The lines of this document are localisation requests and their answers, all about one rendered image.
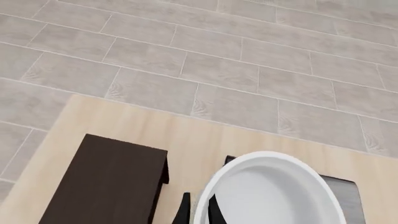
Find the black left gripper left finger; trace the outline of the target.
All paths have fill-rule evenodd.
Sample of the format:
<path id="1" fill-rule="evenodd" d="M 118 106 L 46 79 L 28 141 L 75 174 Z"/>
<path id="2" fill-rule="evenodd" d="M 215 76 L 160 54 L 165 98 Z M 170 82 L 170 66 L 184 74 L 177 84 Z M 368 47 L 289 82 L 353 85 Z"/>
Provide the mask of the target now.
<path id="1" fill-rule="evenodd" d="M 179 209 L 174 218 L 174 224 L 190 224 L 190 192 L 185 192 Z"/>

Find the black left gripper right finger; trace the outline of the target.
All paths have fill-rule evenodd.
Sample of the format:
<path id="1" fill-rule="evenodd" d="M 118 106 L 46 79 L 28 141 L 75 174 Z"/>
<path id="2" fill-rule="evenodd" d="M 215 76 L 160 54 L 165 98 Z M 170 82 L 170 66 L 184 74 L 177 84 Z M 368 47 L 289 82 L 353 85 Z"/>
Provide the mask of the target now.
<path id="1" fill-rule="evenodd" d="M 209 199 L 208 220 L 209 224 L 227 224 L 218 206 L 215 195 Z"/>

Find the dark brown wooden cabinet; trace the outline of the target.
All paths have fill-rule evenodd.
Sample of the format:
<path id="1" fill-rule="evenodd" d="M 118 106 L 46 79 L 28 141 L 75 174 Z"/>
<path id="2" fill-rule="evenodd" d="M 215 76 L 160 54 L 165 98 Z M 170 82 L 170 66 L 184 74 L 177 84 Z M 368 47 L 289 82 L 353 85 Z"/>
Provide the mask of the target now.
<path id="1" fill-rule="evenodd" d="M 39 224 L 152 224 L 167 153 L 86 134 Z"/>

